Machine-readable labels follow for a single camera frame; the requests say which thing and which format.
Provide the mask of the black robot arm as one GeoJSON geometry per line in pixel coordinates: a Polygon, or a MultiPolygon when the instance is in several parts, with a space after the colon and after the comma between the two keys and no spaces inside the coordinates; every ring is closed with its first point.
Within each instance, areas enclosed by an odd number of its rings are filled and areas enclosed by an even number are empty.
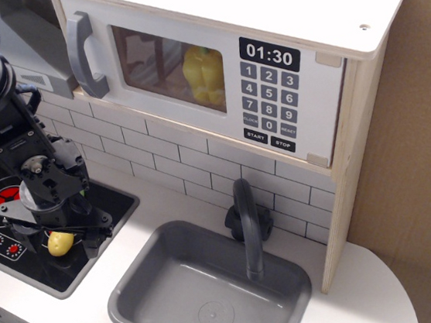
{"type": "Polygon", "coordinates": [[[39,89],[16,83],[0,55],[0,167],[17,176],[19,199],[0,204],[15,238],[37,253],[45,231],[78,234],[87,258],[95,258],[113,232],[112,216],[84,196],[89,176],[75,144],[43,131],[36,117],[39,89]]]}

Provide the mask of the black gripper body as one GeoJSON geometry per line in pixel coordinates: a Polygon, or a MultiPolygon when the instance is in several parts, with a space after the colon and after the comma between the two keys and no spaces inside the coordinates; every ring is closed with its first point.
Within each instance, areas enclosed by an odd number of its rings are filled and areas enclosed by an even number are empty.
{"type": "Polygon", "coordinates": [[[111,235],[114,230],[112,216],[93,206],[79,192],[56,203],[38,197],[24,183],[19,185],[18,200],[0,204],[0,217],[9,228],[22,224],[81,236],[90,229],[110,229],[111,235]]]}

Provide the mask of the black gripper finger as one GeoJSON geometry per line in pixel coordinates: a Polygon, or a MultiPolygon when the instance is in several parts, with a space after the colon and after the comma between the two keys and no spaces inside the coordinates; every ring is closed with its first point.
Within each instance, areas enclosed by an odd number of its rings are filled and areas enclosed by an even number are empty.
{"type": "Polygon", "coordinates": [[[88,259],[95,259],[98,256],[99,249],[106,238],[111,237],[110,229],[90,229],[82,235],[82,245],[86,257],[88,259]]]}
{"type": "Polygon", "coordinates": [[[45,233],[42,229],[24,225],[12,225],[12,233],[15,238],[31,253],[37,254],[43,244],[45,233]]]}

